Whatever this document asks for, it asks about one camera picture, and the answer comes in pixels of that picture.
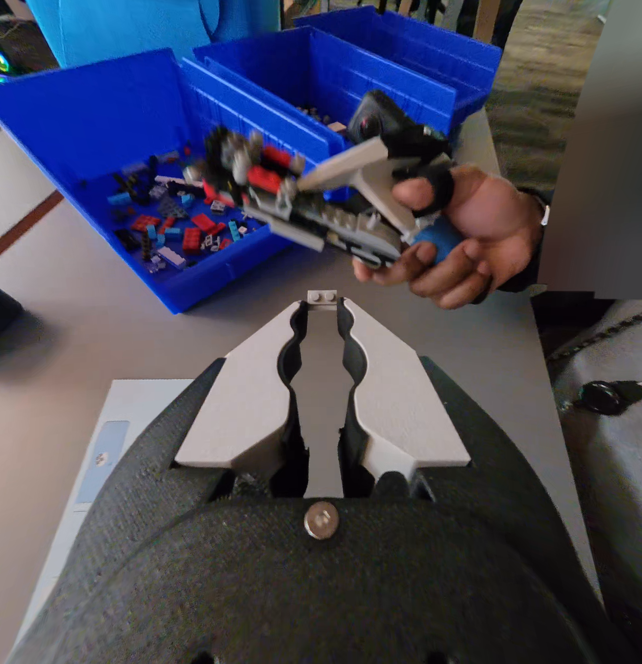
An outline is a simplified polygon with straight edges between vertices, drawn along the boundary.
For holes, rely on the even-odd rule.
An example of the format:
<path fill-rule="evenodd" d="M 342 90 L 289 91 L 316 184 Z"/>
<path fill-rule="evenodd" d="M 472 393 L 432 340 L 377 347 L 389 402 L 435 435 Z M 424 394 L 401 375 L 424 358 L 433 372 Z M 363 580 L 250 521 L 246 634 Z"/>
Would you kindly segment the person's right hand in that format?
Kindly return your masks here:
<path fill-rule="evenodd" d="M 481 303 L 488 295 L 488 245 L 505 239 L 525 222 L 527 199 L 508 180 L 493 177 L 472 165 L 451 168 L 455 192 L 442 208 L 462 235 L 462 242 L 443 261 L 428 242 L 408 246 L 400 259 L 386 268 L 372 269 L 353 260 L 361 283 L 408 285 L 410 291 L 431 300 L 442 310 Z M 393 197 L 403 206 L 417 208 L 432 202 L 432 187 L 421 179 L 396 184 Z"/>

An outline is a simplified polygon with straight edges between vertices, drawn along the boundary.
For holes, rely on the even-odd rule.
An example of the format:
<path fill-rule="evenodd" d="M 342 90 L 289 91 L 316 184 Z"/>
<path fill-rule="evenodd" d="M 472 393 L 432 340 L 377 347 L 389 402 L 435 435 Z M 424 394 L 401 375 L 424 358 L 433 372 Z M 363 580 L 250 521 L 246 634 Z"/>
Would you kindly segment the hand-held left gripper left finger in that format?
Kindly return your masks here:
<path fill-rule="evenodd" d="M 291 382 L 308 315 L 307 303 L 292 303 L 222 359 L 176 464 L 249 474 L 274 495 L 305 493 L 309 451 Z"/>

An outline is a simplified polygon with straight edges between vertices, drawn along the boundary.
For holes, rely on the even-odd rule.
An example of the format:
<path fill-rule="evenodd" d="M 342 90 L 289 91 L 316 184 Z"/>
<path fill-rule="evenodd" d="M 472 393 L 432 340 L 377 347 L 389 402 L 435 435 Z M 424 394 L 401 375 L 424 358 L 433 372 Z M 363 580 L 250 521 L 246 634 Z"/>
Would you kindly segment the grey desk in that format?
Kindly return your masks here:
<path fill-rule="evenodd" d="M 309 289 L 336 289 L 432 358 L 525 454 L 597 573 L 530 299 L 441 311 L 406 287 L 360 284 L 348 259 L 297 247 L 173 315 L 67 201 L 0 255 L 26 314 L 0 340 L 0 663 L 17 638 L 114 379 L 189 379 Z"/>

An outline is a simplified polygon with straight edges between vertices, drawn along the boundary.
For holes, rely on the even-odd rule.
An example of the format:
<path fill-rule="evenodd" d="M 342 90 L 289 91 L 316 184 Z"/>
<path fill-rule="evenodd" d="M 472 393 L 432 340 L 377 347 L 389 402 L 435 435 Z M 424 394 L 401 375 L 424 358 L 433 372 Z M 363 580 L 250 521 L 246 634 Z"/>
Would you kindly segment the person's grey hoodie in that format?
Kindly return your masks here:
<path fill-rule="evenodd" d="M 559 349 L 641 311 L 615 301 Z M 642 324 L 548 371 L 604 604 L 642 657 Z"/>

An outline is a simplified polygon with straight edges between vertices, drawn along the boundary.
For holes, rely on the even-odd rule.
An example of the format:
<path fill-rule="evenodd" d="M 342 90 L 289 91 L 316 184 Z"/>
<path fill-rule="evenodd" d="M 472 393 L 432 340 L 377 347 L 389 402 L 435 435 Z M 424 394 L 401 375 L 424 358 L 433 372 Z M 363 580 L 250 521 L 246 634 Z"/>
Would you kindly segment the printed instruction sheet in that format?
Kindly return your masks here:
<path fill-rule="evenodd" d="M 24 638 L 65 567 L 86 514 L 124 453 L 192 379 L 113 380 L 12 650 Z"/>

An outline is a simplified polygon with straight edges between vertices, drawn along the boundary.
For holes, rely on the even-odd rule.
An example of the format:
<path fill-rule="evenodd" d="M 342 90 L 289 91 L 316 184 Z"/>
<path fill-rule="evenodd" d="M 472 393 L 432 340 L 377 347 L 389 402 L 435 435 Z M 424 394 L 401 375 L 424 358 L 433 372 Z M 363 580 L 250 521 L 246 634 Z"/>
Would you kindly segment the small heap of toy bricks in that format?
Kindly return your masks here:
<path fill-rule="evenodd" d="M 346 129 L 347 129 L 346 125 L 343 124 L 341 121 L 335 120 L 332 116 L 326 113 L 321 113 L 317 109 L 317 107 L 309 105 L 299 105 L 296 106 L 296 109 L 299 112 L 303 113 L 305 116 L 313 119 L 314 121 L 317 121 L 318 123 L 321 123 L 325 128 L 333 131 L 339 136 L 342 137 L 346 136 Z"/>

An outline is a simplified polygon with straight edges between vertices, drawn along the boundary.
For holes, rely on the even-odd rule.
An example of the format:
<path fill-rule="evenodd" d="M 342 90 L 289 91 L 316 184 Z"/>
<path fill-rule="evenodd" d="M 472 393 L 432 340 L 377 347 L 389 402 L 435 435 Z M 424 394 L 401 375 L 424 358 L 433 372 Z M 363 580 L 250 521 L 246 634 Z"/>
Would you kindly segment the black white drawstring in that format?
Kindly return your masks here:
<path fill-rule="evenodd" d="M 545 358 L 545 363 L 550 365 L 556 362 L 562 362 L 571 359 L 585 349 L 602 343 L 603 341 L 613 339 L 623 332 L 635 328 L 640 324 L 642 324 L 642 311 L 583 339 L 578 344 L 554 351 Z"/>

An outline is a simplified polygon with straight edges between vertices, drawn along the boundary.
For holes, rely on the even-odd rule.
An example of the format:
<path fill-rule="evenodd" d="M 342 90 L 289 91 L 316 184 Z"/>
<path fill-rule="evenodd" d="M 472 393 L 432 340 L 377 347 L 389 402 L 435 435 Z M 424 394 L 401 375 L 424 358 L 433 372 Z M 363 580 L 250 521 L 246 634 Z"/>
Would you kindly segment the blue felt bag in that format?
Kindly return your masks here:
<path fill-rule="evenodd" d="M 26 1 L 63 68 L 169 48 L 192 50 L 282 27 L 281 1 Z"/>

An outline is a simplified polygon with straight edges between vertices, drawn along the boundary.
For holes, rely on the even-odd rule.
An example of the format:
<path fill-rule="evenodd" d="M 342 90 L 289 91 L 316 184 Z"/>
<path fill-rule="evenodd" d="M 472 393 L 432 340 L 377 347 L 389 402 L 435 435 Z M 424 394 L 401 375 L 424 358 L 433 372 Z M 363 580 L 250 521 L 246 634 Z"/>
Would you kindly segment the grey toy brick vehicle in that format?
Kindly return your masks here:
<path fill-rule="evenodd" d="M 354 212 L 327 202 L 323 193 L 299 190 L 302 155 L 265 143 L 258 131 L 244 136 L 224 126 L 207 134 L 203 145 L 198 170 L 208 203 L 215 195 L 278 236 L 318 252 L 332 246 L 372 268 L 400 257 L 397 231 L 370 204 Z"/>

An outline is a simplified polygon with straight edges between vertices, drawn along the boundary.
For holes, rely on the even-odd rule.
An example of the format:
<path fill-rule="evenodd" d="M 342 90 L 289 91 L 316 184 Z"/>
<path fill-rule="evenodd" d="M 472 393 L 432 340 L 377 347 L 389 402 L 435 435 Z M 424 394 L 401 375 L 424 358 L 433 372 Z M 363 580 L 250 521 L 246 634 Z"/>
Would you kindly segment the pile of toy bricks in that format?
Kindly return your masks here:
<path fill-rule="evenodd" d="M 201 156 L 200 145 L 186 141 L 75 183 L 87 219 L 155 282 L 219 266 L 232 247 L 274 240 L 262 222 L 229 204 L 228 192 L 206 190 L 201 176 L 185 180 L 185 168 Z"/>

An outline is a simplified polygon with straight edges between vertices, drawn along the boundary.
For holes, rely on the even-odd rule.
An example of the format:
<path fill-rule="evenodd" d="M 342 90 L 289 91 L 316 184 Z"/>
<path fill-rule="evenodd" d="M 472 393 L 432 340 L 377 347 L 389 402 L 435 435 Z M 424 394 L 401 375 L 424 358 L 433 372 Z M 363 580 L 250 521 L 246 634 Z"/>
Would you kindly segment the black digital timer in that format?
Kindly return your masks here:
<path fill-rule="evenodd" d="M 23 314 L 24 307 L 0 289 L 0 336 Z"/>

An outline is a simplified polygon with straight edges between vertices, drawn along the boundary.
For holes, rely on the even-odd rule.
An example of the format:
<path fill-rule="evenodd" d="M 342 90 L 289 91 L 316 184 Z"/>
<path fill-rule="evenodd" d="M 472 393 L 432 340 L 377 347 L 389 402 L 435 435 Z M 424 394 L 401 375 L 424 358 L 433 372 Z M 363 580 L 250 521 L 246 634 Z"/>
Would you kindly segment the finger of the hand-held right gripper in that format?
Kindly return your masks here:
<path fill-rule="evenodd" d="M 296 181 L 300 193 L 321 193 L 342 187 L 359 188 L 369 178 L 380 176 L 389 150 L 380 137 L 374 137 L 337 154 Z"/>

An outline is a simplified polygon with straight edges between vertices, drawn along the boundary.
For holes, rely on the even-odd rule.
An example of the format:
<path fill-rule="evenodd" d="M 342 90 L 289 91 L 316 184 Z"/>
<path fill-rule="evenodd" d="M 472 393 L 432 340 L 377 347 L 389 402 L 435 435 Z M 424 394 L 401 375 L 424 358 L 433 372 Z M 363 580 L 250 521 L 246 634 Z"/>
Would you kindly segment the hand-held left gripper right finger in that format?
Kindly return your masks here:
<path fill-rule="evenodd" d="M 463 468 L 471 458 L 416 351 L 357 303 L 338 303 L 342 364 L 353 380 L 338 457 L 344 494 L 387 473 Z"/>

